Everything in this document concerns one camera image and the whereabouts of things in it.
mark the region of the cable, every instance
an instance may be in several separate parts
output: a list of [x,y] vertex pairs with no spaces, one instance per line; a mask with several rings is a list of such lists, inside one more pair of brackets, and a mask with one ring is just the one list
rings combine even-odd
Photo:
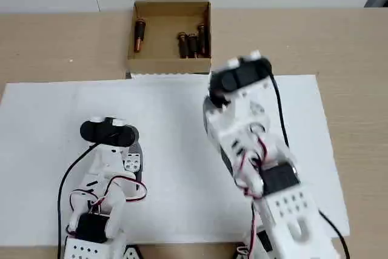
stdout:
[[272,72],[268,69],[266,69],[266,70],[267,70],[267,73],[269,74],[269,78],[271,78],[273,89],[275,90],[275,94],[276,94],[276,99],[278,101],[280,126],[281,126],[281,131],[283,133],[284,142],[287,145],[287,147],[289,147],[289,139],[287,137],[286,127],[284,125],[283,109],[281,107],[281,100],[280,100],[280,93],[279,93],[278,84],[276,83],[275,77],[273,76]]
[[61,196],[62,196],[63,185],[65,184],[65,180],[66,180],[67,176],[69,175],[70,171],[74,168],[74,166],[76,166],[78,162],[80,162],[87,154],[89,154],[98,145],[100,145],[100,143],[95,143],[94,145],[90,146],[84,153],[81,154],[81,156],[79,156],[77,158],[77,160],[75,160],[69,166],[69,168],[67,168],[65,174],[62,177],[61,183],[59,185],[58,200],[56,202],[56,210],[57,210],[57,213],[58,213],[58,251],[57,251],[57,254],[56,254],[57,259],[61,259],[61,248],[62,248],[62,244],[61,244],[61,241],[62,241],[61,240],[62,239],[61,238],[62,237]]
[[141,201],[141,200],[143,200],[143,199],[147,196],[148,190],[147,190],[147,187],[146,187],[146,185],[145,185],[144,183],[142,183],[142,182],[140,182],[140,181],[136,181],[135,179],[130,178],[130,177],[127,177],[127,176],[116,175],[116,176],[113,176],[113,177],[109,180],[108,185],[107,185],[107,187],[106,187],[106,189],[105,189],[104,195],[102,196],[102,199],[98,202],[99,204],[101,204],[102,201],[104,200],[104,198],[107,196],[107,194],[108,194],[108,192],[109,192],[109,187],[110,187],[110,185],[113,183],[113,180],[115,180],[115,179],[124,179],[124,180],[127,180],[127,181],[129,181],[129,182],[131,182],[131,183],[137,185],[137,186],[141,186],[141,187],[143,188],[143,190],[144,190],[143,195],[138,196],[138,197],[126,197],[126,198],[125,198],[125,201],[126,201],[127,203],[132,203],[132,202],[135,202],[135,201]]
[[74,207],[73,207],[73,203],[72,203],[72,195],[75,193],[81,193],[81,195],[89,195],[89,196],[93,197],[96,201],[99,200],[97,195],[95,195],[93,192],[90,192],[90,191],[87,191],[84,189],[74,189],[69,195],[69,203],[70,203],[70,208],[72,209],[72,211],[74,211]]
[[345,258],[346,259],[350,259],[350,253],[349,253],[349,249],[347,248],[347,244],[346,244],[346,241],[345,241],[345,238],[342,236],[340,230],[337,229],[337,227],[333,224],[332,221],[329,220],[329,218],[321,211],[319,211],[319,214],[321,215],[321,217],[324,218],[325,221],[327,221],[327,223],[333,228],[333,230],[336,232],[337,236],[339,237],[339,240],[341,241],[341,244],[344,248],[344,252],[345,252]]
[[250,208],[252,210],[252,222],[250,226],[250,243],[249,243],[249,249],[248,249],[248,259],[251,259],[253,248],[255,247],[255,239],[256,239],[256,214],[255,214],[255,207],[252,204],[250,205]]
[[[276,98],[278,100],[278,108],[279,108],[279,119],[280,119],[280,125],[281,125],[281,130],[283,132],[283,137],[284,137],[284,142],[285,144],[287,145],[287,147],[289,147],[289,140],[288,140],[288,137],[287,137],[287,132],[286,132],[286,127],[284,126],[284,118],[283,118],[283,110],[282,110],[282,107],[281,107],[281,100],[280,100],[280,93],[279,93],[279,88],[278,88],[278,85],[276,83],[276,80],[275,80],[275,77],[273,76],[272,72],[270,70],[267,69],[267,72],[270,76],[270,79],[272,81],[272,85],[273,85],[273,88],[275,89],[275,93],[276,93]],[[319,214],[321,215],[321,217],[324,218],[324,220],[333,228],[333,230],[336,232],[337,236],[339,237],[339,240],[341,241],[341,244],[342,244],[342,247],[344,249],[344,252],[345,252],[345,258],[346,259],[350,259],[350,254],[349,254],[349,250],[347,248],[347,244],[346,244],[346,240],[344,239],[344,237],[342,236],[340,230],[337,229],[337,227],[333,224],[332,221],[329,220],[329,218],[319,210]]]

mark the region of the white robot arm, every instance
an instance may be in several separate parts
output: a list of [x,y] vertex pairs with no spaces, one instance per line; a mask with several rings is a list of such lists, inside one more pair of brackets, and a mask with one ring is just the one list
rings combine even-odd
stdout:
[[[314,199],[298,176],[296,159],[285,142],[270,133],[258,96],[270,87],[271,77],[271,65],[258,51],[232,59],[226,68],[211,73],[204,101],[206,132],[236,185],[252,197],[252,229],[239,256],[339,258]],[[255,211],[263,222],[259,228],[263,236],[256,236]]]
[[92,165],[70,194],[73,213],[64,259],[141,258],[133,246],[126,248],[121,227],[125,203],[147,195],[139,133],[120,119],[93,118],[81,126],[81,136],[98,145]]

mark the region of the white paper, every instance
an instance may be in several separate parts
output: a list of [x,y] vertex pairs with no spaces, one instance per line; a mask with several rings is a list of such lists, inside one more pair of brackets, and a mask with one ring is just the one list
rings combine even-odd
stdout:
[[[277,76],[290,148],[320,209],[344,234],[349,223],[316,79]],[[120,81],[8,84],[0,106],[0,245],[51,245],[56,199],[66,168],[87,143],[79,127],[91,116],[126,119],[140,132],[149,195],[126,206],[134,243],[241,241],[249,201],[235,187],[203,127],[208,76],[135,76]],[[281,135],[275,94],[260,96]],[[62,199],[78,186],[93,154],[77,165]],[[334,236],[329,226],[327,231]]]

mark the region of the open cardboard box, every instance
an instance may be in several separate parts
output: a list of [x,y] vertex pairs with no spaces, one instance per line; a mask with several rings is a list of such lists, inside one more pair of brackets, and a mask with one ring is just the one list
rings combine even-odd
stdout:
[[[135,22],[146,22],[141,51],[134,52]],[[177,35],[179,32],[197,33],[204,23],[209,28],[210,57],[180,59]],[[210,70],[209,1],[136,1],[133,6],[128,68],[130,73],[203,73]]]

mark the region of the table surface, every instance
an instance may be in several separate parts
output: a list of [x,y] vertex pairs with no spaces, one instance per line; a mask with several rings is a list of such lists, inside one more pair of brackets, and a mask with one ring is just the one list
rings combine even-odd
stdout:
[[[315,74],[344,191],[352,258],[384,258],[388,234],[388,10],[212,10],[213,64],[259,48],[276,74]],[[0,15],[6,82],[123,79],[130,12]],[[335,240],[335,246],[342,252]],[[233,244],[141,246],[144,258],[231,258]],[[46,259],[55,247],[2,247]]]

